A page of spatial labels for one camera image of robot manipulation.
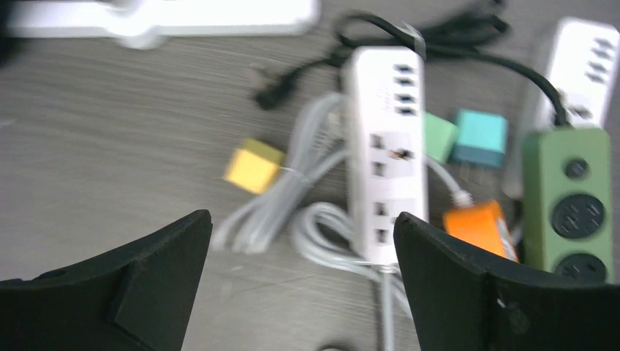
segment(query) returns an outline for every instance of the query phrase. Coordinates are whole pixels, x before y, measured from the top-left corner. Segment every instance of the yellow power adapter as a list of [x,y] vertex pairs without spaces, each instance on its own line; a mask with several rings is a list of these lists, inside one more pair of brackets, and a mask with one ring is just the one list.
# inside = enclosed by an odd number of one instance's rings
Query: yellow power adapter
[[224,179],[253,194],[262,194],[278,176],[284,153],[255,139],[245,139],[230,159]]
[[455,238],[518,262],[502,208],[495,200],[448,211],[444,227]]

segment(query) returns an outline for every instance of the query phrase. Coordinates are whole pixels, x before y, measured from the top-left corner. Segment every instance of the teal power adapter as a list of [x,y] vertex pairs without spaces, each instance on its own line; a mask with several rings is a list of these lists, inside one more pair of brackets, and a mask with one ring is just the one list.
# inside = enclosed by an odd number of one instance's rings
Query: teal power adapter
[[458,164],[501,168],[506,155],[508,122],[493,113],[460,110],[450,161]]

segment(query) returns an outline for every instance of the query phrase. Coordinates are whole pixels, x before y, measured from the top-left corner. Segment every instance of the orange power adapter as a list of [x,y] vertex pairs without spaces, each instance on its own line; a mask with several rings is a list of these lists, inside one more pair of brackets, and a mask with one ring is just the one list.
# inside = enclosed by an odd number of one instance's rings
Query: orange power adapter
[[518,262],[502,208],[495,200],[448,211],[444,227],[455,238]]

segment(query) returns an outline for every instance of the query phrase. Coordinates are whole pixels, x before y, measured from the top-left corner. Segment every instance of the cable tie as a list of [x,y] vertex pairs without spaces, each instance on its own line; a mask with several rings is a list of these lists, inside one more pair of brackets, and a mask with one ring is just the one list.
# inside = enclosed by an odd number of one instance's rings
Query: cable tie
[[280,167],[281,170],[286,170],[287,172],[291,172],[292,174],[294,174],[297,178],[299,178],[299,180],[306,184],[306,185],[311,185],[310,180],[308,179],[308,177],[306,177],[305,174],[303,174],[303,172],[296,170],[294,168],[288,168],[288,167]]
[[411,36],[415,39],[414,49],[416,54],[422,57],[422,60],[426,61],[426,41],[422,37],[422,33],[414,28],[412,25],[403,22],[403,27],[398,27],[403,33]]

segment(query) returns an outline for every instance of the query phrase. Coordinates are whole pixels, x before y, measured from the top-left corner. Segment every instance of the green power strip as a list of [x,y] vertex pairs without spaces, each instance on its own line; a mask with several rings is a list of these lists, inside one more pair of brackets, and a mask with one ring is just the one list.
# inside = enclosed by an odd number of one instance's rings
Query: green power strip
[[604,129],[559,127],[523,142],[525,264],[613,281],[610,140]]

